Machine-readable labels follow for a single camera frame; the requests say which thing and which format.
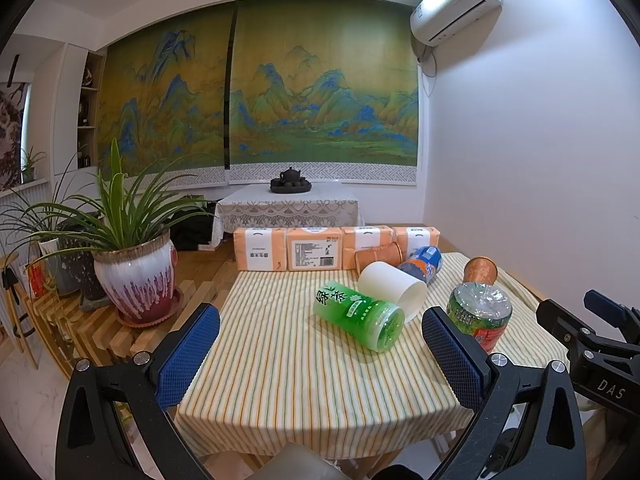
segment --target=metal screw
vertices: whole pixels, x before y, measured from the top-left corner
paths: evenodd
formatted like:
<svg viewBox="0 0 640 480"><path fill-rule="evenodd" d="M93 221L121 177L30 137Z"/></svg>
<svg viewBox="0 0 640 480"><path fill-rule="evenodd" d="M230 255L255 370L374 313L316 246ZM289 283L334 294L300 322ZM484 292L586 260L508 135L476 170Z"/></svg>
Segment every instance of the metal screw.
<svg viewBox="0 0 640 480"><path fill-rule="evenodd" d="M90 365L91 365L91 363L89 362L89 359L80 359L76 363L76 370L78 370L79 372L84 372L85 370L87 370L87 368Z"/></svg>
<svg viewBox="0 0 640 480"><path fill-rule="evenodd" d="M491 362L496 366L504 366L509 362L509 360L502 354L493 354L491 356Z"/></svg>
<svg viewBox="0 0 640 480"><path fill-rule="evenodd" d="M144 350L133 356L133 362L137 365L146 365L149 361L151 361L151 355Z"/></svg>
<svg viewBox="0 0 640 480"><path fill-rule="evenodd" d="M562 372L564 372L566 370L566 366L564 366L564 363L560 362L560 361L552 361L551 362L551 367L558 372L559 374L561 374Z"/></svg>

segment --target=marble floor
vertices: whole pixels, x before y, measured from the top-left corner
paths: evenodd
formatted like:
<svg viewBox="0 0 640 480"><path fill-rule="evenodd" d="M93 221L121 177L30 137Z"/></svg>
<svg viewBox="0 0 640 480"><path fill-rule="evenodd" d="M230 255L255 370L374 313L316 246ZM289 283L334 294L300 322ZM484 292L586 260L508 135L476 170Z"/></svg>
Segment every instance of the marble floor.
<svg viewBox="0 0 640 480"><path fill-rule="evenodd" d="M38 370L26 354L14 350L0 364L0 417L22 454L43 480L53 480L58 423L67 380L40 341L29 339ZM162 480L153 459L136 430L133 448L145 473ZM402 463L427 479L439 464L431 442L405 448L394 463ZM224 452L210 457L207 470L216 480L243 480L251 475L238 454Z"/></svg>

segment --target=green tea bottle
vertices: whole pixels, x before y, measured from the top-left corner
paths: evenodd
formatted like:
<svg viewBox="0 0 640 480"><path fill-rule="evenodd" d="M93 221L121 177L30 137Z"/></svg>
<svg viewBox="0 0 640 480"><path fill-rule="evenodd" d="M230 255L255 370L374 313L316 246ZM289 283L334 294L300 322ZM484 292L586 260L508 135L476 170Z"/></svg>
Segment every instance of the green tea bottle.
<svg viewBox="0 0 640 480"><path fill-rule="evenodd" d="M404 326L404 312L399 306L374 300L337 282L327 282L318 289L314 312L376 352L389 350Z"/></svg>

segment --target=white plastic cup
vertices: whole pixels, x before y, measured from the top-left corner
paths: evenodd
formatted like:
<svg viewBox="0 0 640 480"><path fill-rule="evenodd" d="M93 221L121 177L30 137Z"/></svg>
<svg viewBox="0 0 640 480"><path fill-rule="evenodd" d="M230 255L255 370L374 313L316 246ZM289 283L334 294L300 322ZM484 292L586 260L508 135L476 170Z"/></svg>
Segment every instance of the white plastic cup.
<svg viewBox="0 0 640 480"><path fill-rule="evenodd" d="M376 300L388 301L404 311L410 322L427 299L427 285L385 262L373 262L360 273L358 290Z"/></svg>

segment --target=air conditioner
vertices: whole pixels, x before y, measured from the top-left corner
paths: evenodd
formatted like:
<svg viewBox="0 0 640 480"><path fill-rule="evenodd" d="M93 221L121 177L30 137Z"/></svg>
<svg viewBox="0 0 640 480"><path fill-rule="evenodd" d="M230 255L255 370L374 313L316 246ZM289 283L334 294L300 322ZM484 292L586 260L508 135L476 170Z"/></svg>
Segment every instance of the air conditioner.
<svg viewBox="0 0 640 480"><path fill-rule="evenodd" d="M411 30L421 43L437 46L501 4L500 0L423 0L411 15Z"/></svg>

